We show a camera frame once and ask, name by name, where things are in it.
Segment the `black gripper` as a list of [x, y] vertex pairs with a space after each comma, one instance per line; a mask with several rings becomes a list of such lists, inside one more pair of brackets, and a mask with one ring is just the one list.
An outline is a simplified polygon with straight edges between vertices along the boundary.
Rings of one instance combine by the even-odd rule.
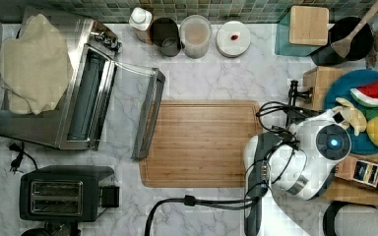
[[288, 90], [288, 108], [286, 112], [286, 123], [288, 125], [293, 123], [300, 123], [306, 118], [310, 118], [319, 114], [318, 110], [298, 107], [296, 100], [302, 98], [306, 104], [310, 104], [313, 98], [313, 88], [305, 91], [298, 90], [298, 81], [292, 80]]

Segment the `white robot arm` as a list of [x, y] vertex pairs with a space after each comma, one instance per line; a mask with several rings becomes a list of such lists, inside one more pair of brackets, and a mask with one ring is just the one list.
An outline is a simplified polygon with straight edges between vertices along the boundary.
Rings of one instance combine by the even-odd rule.
[[288, 103], [268, 102], [256, 113], [262, 117], [281, 110], [286, 114], [283, 128], [273, 126], [251, 138], [244, 153], [245, 197], [253, 204], [244, 212], [244, 233], [259, 236], [263, 199], [277, 188], [303, 201], [313, 200], [326, 192], [335, 177], [335, 168], [350, 153], [347, 132], [351, 109], [314, 111], [295, 105], [308, 91], [297, 90], [292, 81]]

